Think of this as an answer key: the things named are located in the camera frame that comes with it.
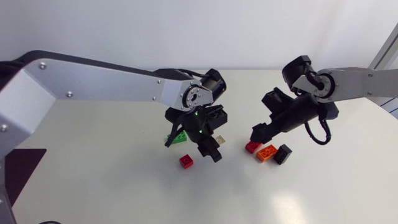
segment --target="white tabletop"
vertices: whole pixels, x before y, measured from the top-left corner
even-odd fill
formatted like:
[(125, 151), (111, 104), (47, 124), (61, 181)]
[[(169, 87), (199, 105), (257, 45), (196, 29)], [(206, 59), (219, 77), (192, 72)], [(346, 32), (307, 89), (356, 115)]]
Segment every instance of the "white tabletop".
[[(17, 222), (398, 223), (395, 118), (367, 99), (338, 102), (328, 145), (301, 126), (269, 142), (293, 150), (285, 164), (260, 163), (244, 146), (270, 121), (262, 97), (275, 86), (290, 94), (287, 85), (280, 71), (220, 72), (228, 122), (215, 131), (226, 139), (217, 163), (190, 141), (164, 147), (164, 105), (56, 102), (20, 146), (47, 153), (13, 207)], [(185, 154), (195, 161), (187, 170)]]

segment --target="green lego brick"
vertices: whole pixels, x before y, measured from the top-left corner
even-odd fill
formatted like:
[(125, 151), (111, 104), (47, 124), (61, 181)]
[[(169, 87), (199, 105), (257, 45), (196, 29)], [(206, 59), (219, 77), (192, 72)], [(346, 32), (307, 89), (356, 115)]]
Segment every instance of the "green lego brick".
[(185, 134), (185, 131), (182, 131), (181, 134), (179, 134), (175, 139), (173, 140), (172, 144), (184, 142), (187, 140), (187, 134)]

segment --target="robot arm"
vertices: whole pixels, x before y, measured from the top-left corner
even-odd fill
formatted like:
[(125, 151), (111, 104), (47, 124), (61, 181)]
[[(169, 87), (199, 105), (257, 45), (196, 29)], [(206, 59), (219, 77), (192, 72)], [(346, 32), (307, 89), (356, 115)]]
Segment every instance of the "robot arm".
[[(0, 160), (36, 130), (56, 99), (163, 103), (179, 117), (177, 120), (166, 114), (175, 126), (169, 143), (178, 134), (174, 129), (182, 125), (179, 131), (187, 131), (203, 156), (217, 154), (221, 159), (219, 145), (211, 136), (217, 128), (212, 125), (215, 119), (209, 119), (214, 113), (205, 111), (226, 89), (216, 70), (205, 75), (176, 69), (148, 72), (37, 50), (11, 62), (0, 62), (0, 72)], [(216, 114), (223, 115), (222, 121), (216, 120), (221, 126), (226, 123), (226, 113), (221, 105), (217, 107)], [(201, 120), (187, 121), (195, 113), (200, 113)], [(211, 144), (202, 146), (203, 141)]]
[[(301, 124), (318, 144), (327, 144), (331, 132), (327, 120), (338, 116), (334, 101), (365, 96), (398, 96), (398, 70), (368, 68), (334, 68), (315, 72), (308, 56), (300, 56), (282, 70), (285, 82), (296, 94), (291, 98), (275, 88), (262, 102), (271, 110), (272, 122), (253, 127), (251, 141), (266, 143), (280, 132), (288, 132)], [(326, 132), (320, 141), (312, 134), (308, 121), (318, 116)]]

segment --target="silver arm segment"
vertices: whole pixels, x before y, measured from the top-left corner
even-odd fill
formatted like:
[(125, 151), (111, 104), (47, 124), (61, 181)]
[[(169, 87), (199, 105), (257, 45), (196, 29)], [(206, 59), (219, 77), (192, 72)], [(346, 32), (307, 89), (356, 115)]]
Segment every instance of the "silver arm segment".
[(293, 87), (315, 95), (321, 103), (366, 96), (398, 96), (398, 69), (323, 69), (314, 78), (324, 84), (322, 90), (312, 85), (305, 75), (301, 75)]
[(171, 79), (143, 70), (33, 60), (0, 88), (0, 159), (36, 130), (56, 99), (156, 101), (180, 111), (213, 102), (199, 80), (174, 72)]

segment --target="red lego brick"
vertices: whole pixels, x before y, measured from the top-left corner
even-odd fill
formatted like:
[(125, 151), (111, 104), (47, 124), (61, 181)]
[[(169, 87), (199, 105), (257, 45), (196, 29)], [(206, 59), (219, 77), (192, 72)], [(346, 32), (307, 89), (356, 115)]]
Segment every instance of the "red lego brick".
[(251, 154), (254, 153), (254, 151), (260, 147), (262, 145), (261, 142), (252, 142), (249, 141), (249, 143), (246, 144), (246, 146), (244, 147), (248, 152), (250, 152)]
[(265, 147), (264, 149), (261, 149), (260, 151), (257, 152), (257, 158), (259, 158), (259, 160), (261, 162), (264, 162), (270, 158), (272, 158), (272, 156), (275, 155), (275, 153), (278, 150), (273, 146), (273, 145), (269, 145), (267, 147)]
[(181, 163), (182, 167), (184, 167), (184, 169), (186, 169), (193, 165), (193, 159), (191, 159), (191, 157), (187, 154), (180, 158), (180, 163)]

